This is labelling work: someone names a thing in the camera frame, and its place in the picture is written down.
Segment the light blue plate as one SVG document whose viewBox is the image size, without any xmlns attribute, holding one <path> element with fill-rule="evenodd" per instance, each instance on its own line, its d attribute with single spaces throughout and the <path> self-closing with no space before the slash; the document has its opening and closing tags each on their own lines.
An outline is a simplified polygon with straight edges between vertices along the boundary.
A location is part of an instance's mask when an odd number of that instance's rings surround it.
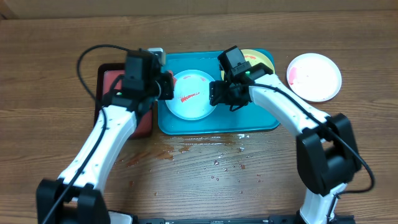
<svg viewBox="0 0 398 224">
<path fill-rule="evenodd" d="M 201 70 L 184 70 L 174 77 L 174 98 L 165 101 L 172 114 L 184 120 L 199 120 L 215 110 L 216 106 L 210 105 L 213 77 Z"/>
</svg>

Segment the white plate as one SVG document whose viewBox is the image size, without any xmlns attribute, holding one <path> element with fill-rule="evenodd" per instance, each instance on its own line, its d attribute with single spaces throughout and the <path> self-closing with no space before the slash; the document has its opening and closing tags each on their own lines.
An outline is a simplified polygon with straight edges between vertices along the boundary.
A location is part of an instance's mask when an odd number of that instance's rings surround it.
<svg viewBox="0 0 398 224">
<path fill-rule="evenodd" d="M 296 95 L 312 102 L 334 98 L 342 86 L 341 72 L 336 63 L 316 53 L 295 57 L 287 67 L 286 77 Z"/>
</svg>

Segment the green scrubbing sponge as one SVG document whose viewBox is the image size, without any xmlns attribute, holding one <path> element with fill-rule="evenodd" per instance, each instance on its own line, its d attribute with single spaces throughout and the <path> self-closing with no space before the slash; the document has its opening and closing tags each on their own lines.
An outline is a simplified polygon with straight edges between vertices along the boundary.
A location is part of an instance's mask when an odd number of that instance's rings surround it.
<svg viewBox="0 0 398 224">
<path fill-rule="evenodd" d="M 171 74 L 172 81 L 173 81 L 173 86 L 175 86 L 175 84 L 176 84 L 176 82 L 177 82 L 177 79 L 175 78 L 173 71 L 168 70 L 168 72 Z"/>
</svg>

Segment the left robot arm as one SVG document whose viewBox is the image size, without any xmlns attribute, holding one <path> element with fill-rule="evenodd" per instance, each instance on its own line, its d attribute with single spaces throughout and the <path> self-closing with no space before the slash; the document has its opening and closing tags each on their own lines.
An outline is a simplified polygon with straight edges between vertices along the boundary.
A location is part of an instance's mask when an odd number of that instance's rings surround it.
<svg viewBox="0 0 398 224">
<path fill-rule="evenodd" d="M 124 74 L 95 101 L 97 121 L 76 158 L 57 180 L 43 179 L 37 187 L 39 223 L 138 222 L 134 215 L 107 209 L 104 187 L 121 148 L 155 101 L 172 99 L 174 81 L 162 71 L 162 48 L 125 52 Z"/>
</svg>

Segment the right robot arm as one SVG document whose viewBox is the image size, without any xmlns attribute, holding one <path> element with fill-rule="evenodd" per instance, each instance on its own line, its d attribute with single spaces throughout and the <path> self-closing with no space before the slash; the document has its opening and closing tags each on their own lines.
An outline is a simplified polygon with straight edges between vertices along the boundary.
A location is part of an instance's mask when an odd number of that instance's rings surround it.
<svg viewBox="0 0 398 224">
<path fill-rule="evenodd" d="M 343 114 L 330 116 L 296 96 L 263 63 L 251 65 L 236 46 L 218 56 L 222 81 L 210 83 L 210 104 L 235 111 L 254 103 L 268 111 L 295 138 L 298 174 L 307 188 L 304 203 L 293 218 L 269 223 L 354 223 L 335 215 L 335 207 L 362 167 L 353 129 Z"/>
</svg>

